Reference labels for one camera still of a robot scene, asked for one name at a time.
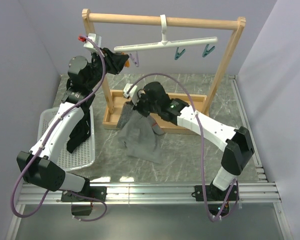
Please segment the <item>orange clothespin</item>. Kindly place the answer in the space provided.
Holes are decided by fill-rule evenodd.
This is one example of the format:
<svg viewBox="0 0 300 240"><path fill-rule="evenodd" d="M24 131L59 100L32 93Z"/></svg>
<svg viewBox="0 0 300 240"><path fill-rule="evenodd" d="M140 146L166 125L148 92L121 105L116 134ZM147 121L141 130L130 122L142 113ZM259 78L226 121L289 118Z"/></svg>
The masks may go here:
<svg viewBox="0 0 300 240"><path fill-rule="evenodd" d="M130 67L130 62L129 62L129 60L127 60L127 61L125 62L124 66L125 66L126 68L129 68L129 67Z"/></svg>

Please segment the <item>black underwear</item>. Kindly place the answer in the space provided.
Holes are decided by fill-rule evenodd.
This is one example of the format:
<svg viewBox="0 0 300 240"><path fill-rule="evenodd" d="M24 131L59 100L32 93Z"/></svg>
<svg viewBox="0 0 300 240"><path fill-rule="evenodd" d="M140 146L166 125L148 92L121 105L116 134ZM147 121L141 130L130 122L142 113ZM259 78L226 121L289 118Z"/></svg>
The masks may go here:
<svg viewBox="0 0 300 240"><path fill-rule="evenodd" d="M69 135L66 150L73 153L74 150L91 136L91 114L88 108L83 118L76 124Z"/></svg>

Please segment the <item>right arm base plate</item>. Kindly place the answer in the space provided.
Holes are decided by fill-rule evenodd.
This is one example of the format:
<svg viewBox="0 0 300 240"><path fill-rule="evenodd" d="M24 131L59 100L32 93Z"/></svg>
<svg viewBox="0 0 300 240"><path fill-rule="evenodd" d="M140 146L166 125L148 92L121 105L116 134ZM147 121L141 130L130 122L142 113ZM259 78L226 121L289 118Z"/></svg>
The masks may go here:
<svg viewBox="0 0 300 240"><path fill-rule="evenodd" d="M206 191L206 198L208 202L221 202L224 201L228 190L230 187L228 187L225 191L222 191L215 187L214 185L206 185L205 186L205 191ZM237 193L238 193L238 188L236 184L232 187L227 200L228 201L235 201L237 199ZM194 192L191 194L193 198L197 202L203 202L204 197L203 197L203 187L201 185L195 185L194 186Z"/></svg>

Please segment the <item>aluminium mounting rail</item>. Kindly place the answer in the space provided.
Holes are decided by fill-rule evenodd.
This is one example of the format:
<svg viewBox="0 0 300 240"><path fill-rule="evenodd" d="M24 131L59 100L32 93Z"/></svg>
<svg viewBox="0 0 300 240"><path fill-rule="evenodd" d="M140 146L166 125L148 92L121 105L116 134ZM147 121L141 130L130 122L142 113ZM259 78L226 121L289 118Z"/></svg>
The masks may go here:
<svg viewBox="0 0 300 240"><path fill-rule="evenodd" d="M197 204L202 190L196 190L198 183L159 182L159 183L93 183L95 188L105 187L105 202L108 205L165 205ZM281 197L275 183L240 183L238 190L242 203L280 203Z"/></svg>

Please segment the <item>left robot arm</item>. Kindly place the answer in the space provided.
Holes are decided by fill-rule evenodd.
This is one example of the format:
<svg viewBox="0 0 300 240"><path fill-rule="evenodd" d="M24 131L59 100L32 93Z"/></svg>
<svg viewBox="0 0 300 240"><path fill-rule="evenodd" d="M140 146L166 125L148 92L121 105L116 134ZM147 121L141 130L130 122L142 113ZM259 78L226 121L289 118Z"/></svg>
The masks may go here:
<svg viewBox="0 0 300 240"><path fill-rule="evenodd" d="M86 201L91 195L90 181L66 172L57 162L63 146L73 152L90 137L90 106L97 89L107 73L119 74L129 56L113 53L108 48L93 49L91 60L75 56L69 61L66 91L57 114L51 124L27 152L21 151L16 158L21 178L29 184L48 191L73 192L79 201Z"/></svg>

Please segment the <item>white plastic hanger bar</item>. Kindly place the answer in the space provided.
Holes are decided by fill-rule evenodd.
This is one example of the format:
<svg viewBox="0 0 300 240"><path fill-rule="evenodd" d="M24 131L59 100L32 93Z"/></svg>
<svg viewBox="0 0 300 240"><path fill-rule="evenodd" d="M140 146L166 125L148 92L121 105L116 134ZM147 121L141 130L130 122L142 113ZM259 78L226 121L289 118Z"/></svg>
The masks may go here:
<svg viewBox="0 0 300 240"><path fill-rule="evenodd" d="M177 47L191 47L206 44L215 44L218 42L216 36L204 37L204 38L192 38L184 40L168 40L167 39L167 18L165 14L160 15L161 23L161 41L153 43L142 43L142 44L132 44L132 45L122 45L114 47L115 53L129 53L136 51L148 51L148 50L158 50L167 48L177 48Z"/></svg>

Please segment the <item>grey striped boxer underwear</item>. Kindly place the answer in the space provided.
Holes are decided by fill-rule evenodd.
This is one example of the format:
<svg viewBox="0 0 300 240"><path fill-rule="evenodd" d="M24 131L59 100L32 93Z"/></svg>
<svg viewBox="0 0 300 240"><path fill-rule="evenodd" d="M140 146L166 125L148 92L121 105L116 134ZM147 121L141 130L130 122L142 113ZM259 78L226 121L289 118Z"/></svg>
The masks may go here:
<svg viewBox="0 0 300 240"><path fill-rule="evenodd" d="M119 129L118 142L129 157L155 164L163 162L159 136L165 132L152 116L141 115L128 101L122 106L116 128Z"/></svg>

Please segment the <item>white plastic basket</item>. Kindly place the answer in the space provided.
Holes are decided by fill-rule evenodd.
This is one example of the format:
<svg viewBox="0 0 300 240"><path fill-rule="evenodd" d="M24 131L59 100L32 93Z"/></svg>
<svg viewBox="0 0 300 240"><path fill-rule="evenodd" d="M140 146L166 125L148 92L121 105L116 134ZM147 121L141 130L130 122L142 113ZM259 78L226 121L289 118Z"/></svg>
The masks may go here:
<svg viewBox="0 0 300 240"><path fill-rule="evenodd" d="M39 119L39 126L38 126L38 134L37 140L39 140L44 133L46 132L47 128L50 125L50 122L55 117L58 112L58 107L50 108L44 110ZM87 168L91 166L96 159L95 153L95 130L94 130L94 114L93 114L93 107L90 106L89 108L90 113L90 136L84 142L82 142L75 150L70 153L67 151L67 143L70 138L68 138L62 147L57 165L64 169L66 172L80 170L83 168Z"/></svg>

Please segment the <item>purple clothespin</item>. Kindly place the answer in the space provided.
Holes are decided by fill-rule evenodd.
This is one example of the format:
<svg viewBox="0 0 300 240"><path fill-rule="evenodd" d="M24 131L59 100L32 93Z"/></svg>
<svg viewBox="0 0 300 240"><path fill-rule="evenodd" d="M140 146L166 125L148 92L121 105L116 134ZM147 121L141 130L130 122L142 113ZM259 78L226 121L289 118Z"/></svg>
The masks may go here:
<svg viewBox="0 0 300 240"><path fill-rule="evenodd" d="M133 55L132 53L129 54L130 59L132 60L132 62L134 63L134 65L136 67L140 66L140 61L139 61L139 54L138 52L135 53L135 55Z"/></svg>

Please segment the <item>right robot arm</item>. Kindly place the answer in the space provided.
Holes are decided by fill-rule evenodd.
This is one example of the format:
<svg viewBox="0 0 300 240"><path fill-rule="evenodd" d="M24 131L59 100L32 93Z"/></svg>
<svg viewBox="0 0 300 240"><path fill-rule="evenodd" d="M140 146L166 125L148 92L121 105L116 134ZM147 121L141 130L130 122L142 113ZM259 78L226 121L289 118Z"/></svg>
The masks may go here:
<svg viewBox="0 0 300 240"><path fill-rule="evenodd" d="M228 187L255 153L250 131L244 126L234 128L218 122L182 99L170 98L157 81L142 89L133 84L127 85L123 92L143 116L156 114L166 122L203 136L223 152L221 167L210 187L214 199L223 199L228 194Z"/></svg>

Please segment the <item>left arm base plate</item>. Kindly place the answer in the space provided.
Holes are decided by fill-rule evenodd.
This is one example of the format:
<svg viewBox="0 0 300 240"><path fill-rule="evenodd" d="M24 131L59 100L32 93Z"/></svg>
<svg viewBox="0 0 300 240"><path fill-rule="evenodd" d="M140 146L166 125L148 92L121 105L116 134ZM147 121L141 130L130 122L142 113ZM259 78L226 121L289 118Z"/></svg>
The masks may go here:
<svg viewBox="0 0 300 240"><path fill-rule="evenodd" d="M61 202L76 203L76 202L90 202L92 199L105 201L107 196L106 186L89 186L84 191L74 192L70 190L63 190L61 194Z"/></svg>

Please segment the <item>light teal clothespin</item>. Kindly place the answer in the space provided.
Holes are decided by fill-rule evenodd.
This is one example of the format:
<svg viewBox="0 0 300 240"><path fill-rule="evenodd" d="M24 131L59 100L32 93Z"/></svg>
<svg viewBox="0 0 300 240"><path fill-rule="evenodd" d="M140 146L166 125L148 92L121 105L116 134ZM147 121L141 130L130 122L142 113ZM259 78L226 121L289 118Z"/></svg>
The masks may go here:
<svg viewBox="0 0 300 240"><path fill-rule="evenodd" d="M205 58L207 57L210 53L212 53L215 50L215 46L210 46L209 44L207 44L202 52L202 57Z"/></svg>

